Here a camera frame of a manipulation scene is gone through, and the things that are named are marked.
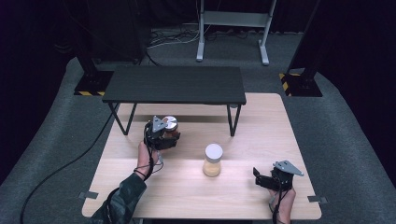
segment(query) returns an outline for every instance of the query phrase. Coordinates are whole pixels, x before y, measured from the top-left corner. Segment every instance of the glass jar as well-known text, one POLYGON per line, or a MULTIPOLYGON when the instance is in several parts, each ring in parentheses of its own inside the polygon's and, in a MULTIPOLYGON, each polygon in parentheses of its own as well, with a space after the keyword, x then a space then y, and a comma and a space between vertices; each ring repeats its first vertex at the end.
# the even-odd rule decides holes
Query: glass jar
POLYGON ((218 144, 210 144, 205 150, 204 173, 207 176, 217 176, 221 170, 222 148, 218 144))

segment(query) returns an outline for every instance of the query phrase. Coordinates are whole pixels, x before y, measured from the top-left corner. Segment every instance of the human arm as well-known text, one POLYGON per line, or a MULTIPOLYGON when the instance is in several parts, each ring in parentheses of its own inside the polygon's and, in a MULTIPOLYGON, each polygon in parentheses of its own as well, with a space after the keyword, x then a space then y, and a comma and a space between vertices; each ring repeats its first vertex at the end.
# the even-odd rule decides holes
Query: human arm
MULTIPOLYGON (((158 161, 158 154, 153 153, 154 163, 158 161)), ((147 186, 144 178, 149 173, 149 154, 146 145, 141 142, 138 146, 137 168, 128 178, 120 183, 120 188, 109 195, 102 206, 93 214, 88 223, 105 224, 111 216, 113 223, 129 223, 134 209, 147 186)))
MULTIPOLYGON (((273 200, 270 203, 271 209, 274 210, 278 201, 279 201, 279 193, 275 190, 268 189, 273 200)), ((277 224, 290 224, 291 223, 291 208, 294 204, 294 199, 296 197, 296 191, 294 188, 291 188, 288 191, 282 192, 281 203, 279 205, 278 214, 276 215, 276 223, 277 224)))

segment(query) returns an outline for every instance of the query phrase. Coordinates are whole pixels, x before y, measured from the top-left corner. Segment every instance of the power cord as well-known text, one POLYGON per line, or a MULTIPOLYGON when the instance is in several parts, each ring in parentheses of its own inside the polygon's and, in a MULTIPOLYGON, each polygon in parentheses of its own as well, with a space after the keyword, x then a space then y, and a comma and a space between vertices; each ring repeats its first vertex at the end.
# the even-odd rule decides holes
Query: power cord
POLYGON ((96 138, 93 140, 92 144, 88 147, 87 150, 85 150, 81 155, 79 155, 78 157, 76 157, 75 159, 73 159, 72 161, 68 162, 66 165, 62 166, 61 168, 58 168, 56 171, 52 172, 50 175, 48 175, 47 177, 45 177, 40 183, 38 183, 37 186, 35 186, 35 188, 30 192, 30 194, 27 196, 26 200, 24 201, 22 210, 21 210, 21 214, 20 214, 20 223, 23 224, 23 215, 24 215, 24 211, 26 209, 26 205, 29 203, 29 200, 32 198, 32 196, 35 194, 35 192, 47 181, 49 180, 51 177, 53 177, 54 175, 58 174, 60 171, 62 171, 62 169, 66 168, 67 166, 73 164, 74 162, 78 161, 79 159, 81 159, 83 156, 85 156, 92 148, 93 146, 96 144, 96 142, 98 141, 99 137, 102 135, 103 131, 105 130, 105 127, 107 126, 107 124, 110 122, 110 119, 112 117, 112 114, 110 114, 110 116, 108 116, 108 119, 105 123, 105 125, 102 127, 102 130, 99 132, 99 134, 96 136, 96 138))
POLYGON ((147 51, 146 51, 146 55, 148 56, 149 60, 150 60, 152 63, 154 63, 156 66, 161 66, 160 63, 155 62, 155 61, 151 58, 151 56, 149 56, 149 54, 148 54, 147 51))
POLYGON ((176 35, 164 35, 163 32, 161 31, 154 31, 151 33, 152 35, 155 35, 155 37, 152 37, 152 39, 149 41, 150 44, 147 47, 147 49, 152 49, 156 48, 162 45, 170 45, 170 44, 187 44, 192 41, 195 41, 198 39, 198 35, 194 34, 194 31, 186 29, 184 32, 179 32, 176 35), (182 41, 182 38, 187 38, 187 37, 192 37, 190 40, 182 41))

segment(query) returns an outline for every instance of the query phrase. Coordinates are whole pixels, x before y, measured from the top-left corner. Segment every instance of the yellow and black tape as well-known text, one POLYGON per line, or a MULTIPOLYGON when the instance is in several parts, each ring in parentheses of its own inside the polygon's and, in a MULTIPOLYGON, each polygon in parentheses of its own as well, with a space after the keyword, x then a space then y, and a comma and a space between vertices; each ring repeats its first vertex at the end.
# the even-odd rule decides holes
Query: yellow and black tape
POLYGON ((105 95, 105 92, 104 91, 75 91, 75 95, 103 96, 103 95, 105 95))
MULTIPOLYGON (((289 74, 289 75, 294 76, 294 77, 300 76, 300 74, 289 74)), ((282 87, 283 87, 283 90, 285 91, 286 95, 291 96, 290 85, 285 79, 285 74, 280 73, 279 77, 280 77, 280 81, 282 82, 282 87)))

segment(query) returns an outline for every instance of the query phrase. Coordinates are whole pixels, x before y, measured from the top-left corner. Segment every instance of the metal bracket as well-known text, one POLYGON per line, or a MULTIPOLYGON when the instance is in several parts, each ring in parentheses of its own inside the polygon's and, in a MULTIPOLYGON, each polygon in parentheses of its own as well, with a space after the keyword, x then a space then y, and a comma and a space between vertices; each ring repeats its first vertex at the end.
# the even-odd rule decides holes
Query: metal bracket
POLYGON ((154 133, 166 128, 168 126, 167 123, 163 122, 161 119, 159 119, 157 116, 154 116, 152 118, 152 131, 154 133))
POLYGON ((308 196, 308 201, 311 203, 319 203, 319 204, 325 204, 329 202, 327 198, 319 197, 319 196, 308 196))
POLYGON ((275 164, 273 164, 277 169, 293 174, 293 175, 300 175, 304 176, 303 172, 301 172, 297 167, 295 167, 291 162, 289 161, 277 161, 275 164))

